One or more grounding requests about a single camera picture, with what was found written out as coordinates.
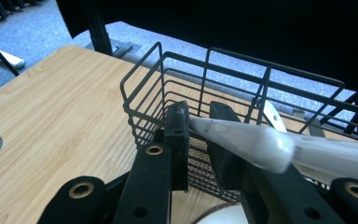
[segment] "gray carpet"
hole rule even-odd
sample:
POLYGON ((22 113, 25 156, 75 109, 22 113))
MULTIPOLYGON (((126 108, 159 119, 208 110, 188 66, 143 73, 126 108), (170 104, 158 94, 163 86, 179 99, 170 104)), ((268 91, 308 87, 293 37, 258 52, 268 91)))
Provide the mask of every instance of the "gray carpet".
MULTIPOLYGON (((136 62, 139 60, 157 41, 162 43, 164 50, 173 51, 200 60, 205 58, 206 49, 204 48, 168 36, 139 29, 124 22, 108 24, 106 29, 112 39, 134 44, 136 48, 124 56, 124 59, 128 61, 136 62)), ((26 61, 25 67, 19 70, 20 73, 26 71, 35 63, 41 61, 51 52, 62 46, 74 44, 85 47, 89 43, 90 35, 88 32, 74 39, 70 37, 54 0, 45 0, 36 6, 19 9, 11 13, 5 21, 0 21, 0 50, 16 55, 26 61)), ((219 54, 215 54, 212 61, 257 77, 262 77, 266 69, 263 66, 239 61, 219 54)), ((178 62, 172 62, 170 65, 184 70, 192 69, 191 66, 178 62)), ((209 74, 209 76, 210 79, 228 85, 235 85, 245 90, 255 91, 258 88, 255 84, 242 81, 235 77, 226 77, 214 73, 209 74)), ((0 63, 0 87, 13 78, 12 73, 0 63)), ((315 83, 304 78, 293 77, 276 70, 272 71, 271 80, 290 86, 296 86, 301 90, 307 90, 321 95, 330 95, 335 90, 335 88, 329 85, 315 83)), ((338 99, 347 99, 351 94, 352 91, 343 91, 338 96, 338 99)), ((305 108, 317 109, 320 106, 317 102, 305 100, 301 97, 296 97, 281 91, 271 90, 268 91, 268 95, 273 98, 282 99, 285 102, 302 105, 305 108)), ((351 117, 351 113, 344 113, 340 116, 347 119, 351 117)))

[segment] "white plastic object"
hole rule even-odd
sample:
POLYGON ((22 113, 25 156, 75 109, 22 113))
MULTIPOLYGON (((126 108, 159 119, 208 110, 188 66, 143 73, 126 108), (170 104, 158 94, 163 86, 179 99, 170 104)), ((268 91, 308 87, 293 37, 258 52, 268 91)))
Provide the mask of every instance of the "white plastic object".
POLYGON ((290 161, 325 184, 339 177, 358 179, 358 143, 281 133, 241 122, 190 118, 190 128, 253 165, 282 173, 290 161))
POLYGON ((23 66, 25 66, 25 61, 23 59, 18 58, 18 57, 11 55, 9 53, 6 53, 2 50, 0 50, 0 52, 13 67, 20 69, 20 68, 23 68, 23 66))
POLYGON ((328 185, 339 177, 358 179, 358 142, 288 135, 296 144, 293 165, 302 175, 328 185))
MULTIPOLYGON (((257 101, 257 107, 260 108, 261 100, 257 101)), ((286 127, 284 126, 283 120, 281 119, 281 116, 279 115, 277 109, 275 106, 268 100, 264 103, 264 109, 263 114, 266 116, 269 123, 274 127, 276 130, 287 133, 286 127)))
POLYGON ((191 117, 190 128, 251 164, 273 173, 284 172, 295 152, 293 140, 271 127, 191 117))
POLYGON ((242 205, 235 204, 225 206, 218 209, 207 216, 203 217, 197 224, 248 224, 245 212, 243 212, 242 205))

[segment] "metal bar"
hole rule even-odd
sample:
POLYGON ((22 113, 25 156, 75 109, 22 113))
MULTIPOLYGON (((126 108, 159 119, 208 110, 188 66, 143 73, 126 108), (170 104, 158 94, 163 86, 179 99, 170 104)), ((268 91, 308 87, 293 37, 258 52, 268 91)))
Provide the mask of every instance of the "metal bar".
POLYGON ((165 144, 138 149, 113 223, 170 222, 171 156, 165 144))

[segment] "wire basket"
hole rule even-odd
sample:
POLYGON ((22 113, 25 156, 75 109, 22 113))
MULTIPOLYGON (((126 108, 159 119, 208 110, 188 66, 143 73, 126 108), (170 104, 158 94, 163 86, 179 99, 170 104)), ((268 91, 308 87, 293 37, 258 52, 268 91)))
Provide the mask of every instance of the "wire basket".
MULTIPOLYGON (((260 113, 264 103, 257 109, 256 102, 269 100, 283 122, 291 123, 286 126, 290 133, 311 134, 310 129, 316 128, 328 138, 358 141, 358 123, 351 121, 358 114, 358 105, 338 99, 344 91, 342 82, 222 49, 208 49, 205 60, 200 61, 163 53, 161 44, 156 43, 123 78, 120 88, 138 148, 153 141, 155 130, 164 127, 167 106, 179 101, 187 102, 193 116, 208 118, 210 102, 217 101, 231 106, 242 122, 268 125, 260 113), (144 67, 151 58, 155 62, 144 67), (293 82, 279 82, 278 76, 289 76, 293 82), (310 83, 308 89, 296 85, 304 80, 310 83), (329 87, 329 92, 318 92, 320 85, 329 87), (344 133, 348 126, 356 129, 344 133)), ((237 191, 217 187, 207 144, 194 136, 189 144, 190 186, 228 202, 239 201, 237 191)))

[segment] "wooden desk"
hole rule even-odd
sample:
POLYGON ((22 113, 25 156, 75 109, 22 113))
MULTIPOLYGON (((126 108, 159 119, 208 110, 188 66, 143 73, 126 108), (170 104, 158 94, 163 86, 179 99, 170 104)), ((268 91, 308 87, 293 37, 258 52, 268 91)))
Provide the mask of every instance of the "wooden desk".
MULTIPOLYGON (((135 145, 119 82, 131 68, 68 46, 0 89, 0 223, 36 223, 70 179, 92 175, 107 183, 130 170, 135 145)), ((195 189, 175 192, 172 223, 220 203, 195 189)))

